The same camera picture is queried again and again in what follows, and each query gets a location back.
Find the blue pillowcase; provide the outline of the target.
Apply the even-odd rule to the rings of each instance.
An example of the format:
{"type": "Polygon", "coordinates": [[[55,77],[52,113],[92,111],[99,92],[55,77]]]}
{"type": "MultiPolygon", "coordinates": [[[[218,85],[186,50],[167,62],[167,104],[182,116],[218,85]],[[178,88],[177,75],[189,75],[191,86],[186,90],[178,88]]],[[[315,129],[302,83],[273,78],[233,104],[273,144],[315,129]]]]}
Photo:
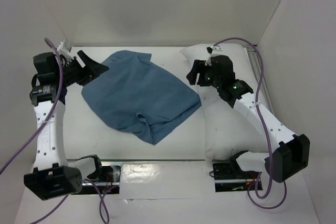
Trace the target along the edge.
{"type": "Polygon", "coordinates": [[[196,112],[201,100],[151,57],[128,50],[113,53],[103,62],[108,71],[84,86],[81,94],[108,127],[156,145],[196,112]]]}

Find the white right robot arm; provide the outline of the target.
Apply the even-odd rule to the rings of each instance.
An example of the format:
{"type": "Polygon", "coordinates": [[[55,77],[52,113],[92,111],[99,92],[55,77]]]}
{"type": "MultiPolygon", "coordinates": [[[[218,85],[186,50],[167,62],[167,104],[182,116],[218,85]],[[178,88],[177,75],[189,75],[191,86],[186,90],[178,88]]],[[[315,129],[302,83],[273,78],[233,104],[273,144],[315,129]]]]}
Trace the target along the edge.
{"type": "Polygon", "coordinates": [[[266,139],[267,152],[240,151],[230,157],[229,172],[233,177],[240,178],[246,172],[267,172],[272,180],[282,183],[308,166],[308,137],[285,127],[257,99],[252,87],[236,78],[228,56],[211,55],[207,60],[194,60],[186,78],[191,85],[215,88],[219,97],[266,139]]]}

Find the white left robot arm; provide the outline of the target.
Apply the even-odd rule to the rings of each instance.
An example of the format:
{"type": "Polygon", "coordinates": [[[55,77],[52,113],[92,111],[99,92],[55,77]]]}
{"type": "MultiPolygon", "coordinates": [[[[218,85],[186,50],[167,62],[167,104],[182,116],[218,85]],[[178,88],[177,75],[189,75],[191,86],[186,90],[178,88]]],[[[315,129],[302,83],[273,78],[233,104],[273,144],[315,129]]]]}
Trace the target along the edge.
{"type": "Polygon", "coordinates": [[[76,159],[69,165],[64,149],[63,122],[67,87],[85,86],[108,70],[82,50],[77,56],[60,55],[61,66],[52,52],[33,58],[37,73],[29,94],[41,131],[37,134],[37,152],[33,171],[24,175],[24,185],[41,200],[49,200],[82,190],[83,180],[99,181],[103,167],[96,154],[76,159]]]}

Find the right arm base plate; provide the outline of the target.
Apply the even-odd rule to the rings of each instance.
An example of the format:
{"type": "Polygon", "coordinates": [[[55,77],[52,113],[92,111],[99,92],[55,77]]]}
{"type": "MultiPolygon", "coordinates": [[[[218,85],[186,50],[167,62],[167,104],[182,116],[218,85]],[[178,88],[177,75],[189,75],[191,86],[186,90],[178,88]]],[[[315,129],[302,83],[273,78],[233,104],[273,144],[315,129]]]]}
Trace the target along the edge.
{"type": "Polygon", "coordinates": [[[213,163],[213,170],[209,172],[217,193],[247,191],[249,186],[254,190],[257,175],[257,172],[237,172],[229,163],[213,163]]]}

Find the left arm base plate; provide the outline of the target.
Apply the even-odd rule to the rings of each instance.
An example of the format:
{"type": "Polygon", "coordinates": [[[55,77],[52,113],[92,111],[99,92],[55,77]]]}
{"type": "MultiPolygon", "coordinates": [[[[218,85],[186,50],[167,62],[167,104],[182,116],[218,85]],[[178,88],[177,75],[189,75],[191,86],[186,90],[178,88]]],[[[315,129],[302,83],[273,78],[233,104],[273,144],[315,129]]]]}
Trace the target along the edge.
{"type": "Polygon", "coordinates": [[[94,184],[98,187],[102,194],[104,194],[108,189],[110,189],[110,191],[107,192],[107,194],[119,194],[122,170],[121,162],[102,161],[101,171],[98,175],[93,175],[93,173],[96,171],[94,161],[70,162],[69,166],[78,168],[81,171],[83,178],[85,178],[85,175],[87,175],[89,179],[93,181],[94,184]]]}

